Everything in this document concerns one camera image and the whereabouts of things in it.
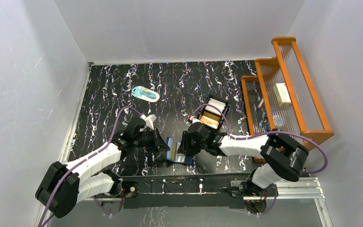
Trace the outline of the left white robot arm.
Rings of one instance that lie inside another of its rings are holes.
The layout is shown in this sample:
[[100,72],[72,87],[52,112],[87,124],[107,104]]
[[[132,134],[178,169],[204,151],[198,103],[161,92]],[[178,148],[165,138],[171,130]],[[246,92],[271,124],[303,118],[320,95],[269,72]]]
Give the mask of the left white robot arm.
[[70,213],[75,205],[87,198],[108,194],[118,197],[124,193],[122,178],[106,167],[132,154],[137,148],[153,152],[166,151],[168,145],[153,126],[156,116],[132,118],[112,141],[74,161],[52,163],[35,193],[57,218]]

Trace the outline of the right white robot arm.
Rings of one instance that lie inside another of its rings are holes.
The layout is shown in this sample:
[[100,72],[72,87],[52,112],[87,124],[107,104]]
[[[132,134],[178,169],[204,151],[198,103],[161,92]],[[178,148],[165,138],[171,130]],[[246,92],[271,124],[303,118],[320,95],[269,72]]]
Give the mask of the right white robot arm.
[[288,132],[273,130],[253,136],[235,136],[195,122],[182,134],[174,146],[176,154],[194,156],[206,151],[213,156],[244,155],[260,157],[265,165],[254,169],[246,183],[232,190],[261,195],[271,184],[287,180],[297,182],[309,151]]

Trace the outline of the gold credit card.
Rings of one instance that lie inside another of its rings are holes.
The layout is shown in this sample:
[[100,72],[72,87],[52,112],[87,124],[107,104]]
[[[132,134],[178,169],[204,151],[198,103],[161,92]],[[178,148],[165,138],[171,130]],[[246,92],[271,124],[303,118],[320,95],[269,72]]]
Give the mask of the gold credit card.
[[169,146],[169,150],[167,151],[167,159],[171,160],[171,161],[177,161],[178,159],[178,148],[180,146],[180,142],[178,141],[174,141],[174,140],[169,140],[168,141],[168,146]]

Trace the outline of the blue leather card holder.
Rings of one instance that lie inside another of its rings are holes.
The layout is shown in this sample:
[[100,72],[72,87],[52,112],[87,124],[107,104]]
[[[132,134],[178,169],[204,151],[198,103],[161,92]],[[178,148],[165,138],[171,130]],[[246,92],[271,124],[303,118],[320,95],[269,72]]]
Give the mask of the blue leather card holder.
[[193,156],[189,156],[183,153],[178,152],[180,148],[181,142],[177,141],[173,137],[166,138],[167,146],[169,150],[166,152],[166,160],[172,163],[184,164],[184,165],[192,165]]

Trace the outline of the black card box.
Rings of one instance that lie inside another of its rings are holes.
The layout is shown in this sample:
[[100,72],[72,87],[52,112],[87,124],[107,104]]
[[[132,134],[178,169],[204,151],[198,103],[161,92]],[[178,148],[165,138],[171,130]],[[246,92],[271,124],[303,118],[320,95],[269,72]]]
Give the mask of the black card box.
[[226,99],[209,95],[203,107],[199,107],[197,119],[206,126],[219,130],[224,123],[224,116],[227,115],[230,109],[230,103]]

